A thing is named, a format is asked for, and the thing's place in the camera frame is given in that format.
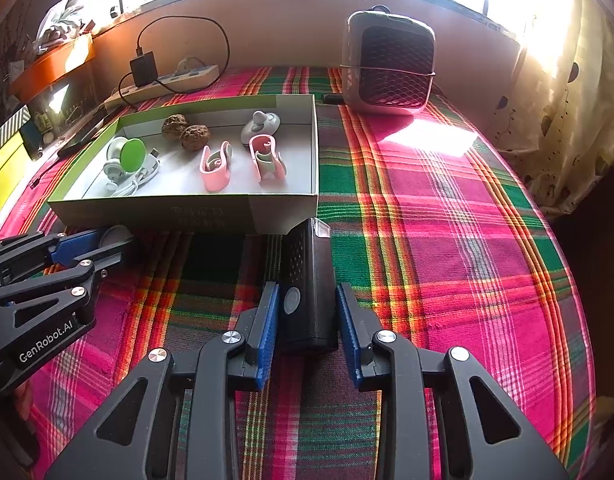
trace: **metal screw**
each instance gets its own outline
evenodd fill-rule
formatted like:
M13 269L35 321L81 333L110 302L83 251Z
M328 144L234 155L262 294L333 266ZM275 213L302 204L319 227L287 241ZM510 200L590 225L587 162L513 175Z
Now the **metal screw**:
M149 361L160 363L167 358L167 351L164 348L154 348L149 352Z
M449 353L457 361L467 361L469 359L469 352L462 346L453 347Z
M241 340L241 333L236 332L235 330L229 330L223 334L223 342L228 345L233 345Z
M376 332L376 339L382 343L393 343L396 341L396 334L391 330L379 330Z

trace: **cardboard box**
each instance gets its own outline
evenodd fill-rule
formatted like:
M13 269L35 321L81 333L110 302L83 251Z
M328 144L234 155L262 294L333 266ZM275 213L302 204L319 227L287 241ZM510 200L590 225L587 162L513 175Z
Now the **cardboard box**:
M258 182L249 147L240 142L242 127L255 110L275 112L281 125L274 135L287 165L284 180ZM205 190L199 173L201 152L186 152L164 139L162 123L183 114L190 124L205 124L218 150L223 140L233 149L231 180L216 193ZM135 196L109 197L101 172L106 147L114 137L139 137L149 152L160 152L161 170ZM49 197L68 226L285 234L318 205L318 131L312 95L262 95L212 99L154 108L119 118L79 156Z
M31 163L20 135L20 128L29 120L24 106L0 127L0 210Z

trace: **black charger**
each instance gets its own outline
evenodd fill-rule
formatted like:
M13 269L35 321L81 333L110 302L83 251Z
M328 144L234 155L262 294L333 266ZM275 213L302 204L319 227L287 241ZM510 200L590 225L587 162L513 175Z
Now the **black charger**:
M281 302L276 347L286 354L323 354L338 348L336 278L331 229L308 218L283 237Z
M133 83L136 88L147 86L158 79L158 69L153 52L143 54L142 49L137 48L136 57L129 62L129 66L132 69Z

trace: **white cable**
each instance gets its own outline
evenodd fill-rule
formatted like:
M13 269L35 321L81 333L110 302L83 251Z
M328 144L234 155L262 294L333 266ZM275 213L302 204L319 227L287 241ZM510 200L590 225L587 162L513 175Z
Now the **white cable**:
M151 162L151 168L149 167L146 168L145 165L149 164L149 162ZM160 169L161 169L161 162L155 156L149 153L145 157L145 162L143 163L142 168L140 168L132 176L132 179L130 180L130 183L128 184L128 186L124 186L120 189L117 189L113 193L112 197L114 196L133 196L136 193L136 191L138 191L138 188L140 188L141 186L144 186L152 178L154 178Z

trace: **pink and white clip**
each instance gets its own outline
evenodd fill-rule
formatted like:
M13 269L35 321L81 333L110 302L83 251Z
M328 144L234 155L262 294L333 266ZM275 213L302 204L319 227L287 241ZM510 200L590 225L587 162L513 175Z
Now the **pink and white clip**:
M203 148L200 160L200 175L207 191L220 191L229 184L229 167L231 166L231 144L226 140L221 148L210 155L209 146Z
M258 182L268 174L282 180L287 176L287 167L276 151L276 139L265 134L251 137L249 152L254 161Z

